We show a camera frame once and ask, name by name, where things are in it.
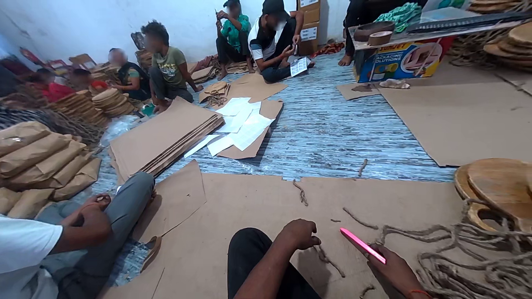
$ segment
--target smartphone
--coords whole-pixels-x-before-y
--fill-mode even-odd
[[[373,248],[369,247],[368,244],[364,243],[364,241],[360,240],[357,236],[355,236],[352,232],[348,231],[345,228],[340,228],[340,232],[344,237],[346,237],[351,244],[355,245],[356,249],[360,250],[362,253],[364,253],[362,250],[368,252],[369,254],[373,255],[377,258],[381,263],[386,264],[386,259],[384,256],[380,255],[378,252],[373,250]]]

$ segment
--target black cap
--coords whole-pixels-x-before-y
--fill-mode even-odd
[[[227,0],[224,4],[223,4],[223,7],[227,7],[227,6],[231,6],[233,4],[240,4],[240,0]]]
[[[262,14],[273,14],[280,20],[290,19],[290,15],[285,11],[285,3],[282,0],[264,0]]]

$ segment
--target cutting board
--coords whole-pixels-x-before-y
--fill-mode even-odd
[[[458,191],[458,194],[460,194],[460,197],[462,197],[462,199],[471,198],[477,200],[478,196],[475,194],[473,189],[471,189],[471,186],[469,186],[468,170],[469,164],[458,167],[458,169],[454,173],[454,186],[456,187],[456,191]],[[468,211],[469,221],[473,222],[478,227],[481,227],[485,230],[496,231],[496,229],[492,228],[484,221],[482,221],[479,216],[479,213],[481,211],[489,211],[489,207],[487,205],[479,203],[471,203]]]
[[[484,159],[469,165],[469,184],[479,198],[510,215],[516,226],[532,232],[529,165],[512,159]]]

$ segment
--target box label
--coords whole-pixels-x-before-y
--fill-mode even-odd
[[[318,36],[318,27],[301,30],[301,41],[313,40]]]

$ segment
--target green t-shirt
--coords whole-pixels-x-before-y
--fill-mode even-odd
[[[239,15],[238,22],[242,24],[242,31],[249,32],[251,30],[250,20],[246,15]],[[236,30],[235,25],[231,21],[226,20],[223,24],[222,35],[227,38],[227,42],[240,52],[240,39],[238,38],[239,31]]]
[[[183,52],[174,47],[168,48],[168,53],[165,57],[161,53],[154,53],[152,56],[152,67],[158,67],[161,70],[164,80],[168,84],[186,89],[186,81],[177,68],[178,65],[183,63],[186,63]]]

